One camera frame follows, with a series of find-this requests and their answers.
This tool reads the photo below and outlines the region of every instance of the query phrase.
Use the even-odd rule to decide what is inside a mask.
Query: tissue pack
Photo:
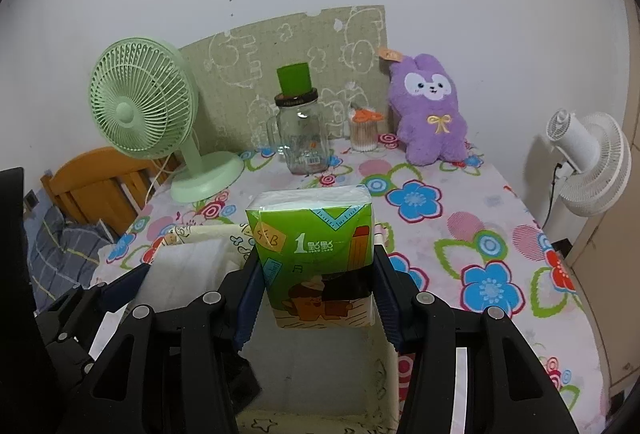
[[[364,186],[264,192],[246,210],[276,323],[372,323],[373,213]]]

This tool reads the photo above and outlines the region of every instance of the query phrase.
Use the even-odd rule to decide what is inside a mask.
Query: yellow bow
[[[438,128],[436,129],[436,135],[443,132],[450,133],[445,124],[450,124],[451,120],[451,115],[443,115],[441,117],[437,115],[430,115],[429,117],[427,117],[427,123],[438,125]]]

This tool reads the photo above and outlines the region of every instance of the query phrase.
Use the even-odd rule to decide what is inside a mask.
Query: fan
[[[213,196],[240,176],[244,163],[226,151],[200,156],[192,137],[198,91],[180,52],[144,37],[115,42],[102,53],[89,86],[101,134],[120,152],[157,159],[180,149],[171,196],[181,203]]]
[[[558,109],[546,126],[551,144],[567,162],[556,179],[566,178],[559,197],[574,214],[590,217],[611,208],[631,173],[631,151],[618,123],[606,113],[577,119]]]

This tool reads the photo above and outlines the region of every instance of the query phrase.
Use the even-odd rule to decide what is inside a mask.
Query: plaid blanket
[[[103,223],[67,223],[58,207],[49,208],[28,256],[36,312],[78,284],[89,287],[98,266],[98,249],[114,239]]]

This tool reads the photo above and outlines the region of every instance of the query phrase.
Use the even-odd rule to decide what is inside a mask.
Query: white fan
[[[577,119],[558,109],[546,126],[551,144],[567,162],[556,179],[566,178],[559,190],[574,214],[590,217],[618,201],[631,173],[631,151],[618,123],[606,113]]]

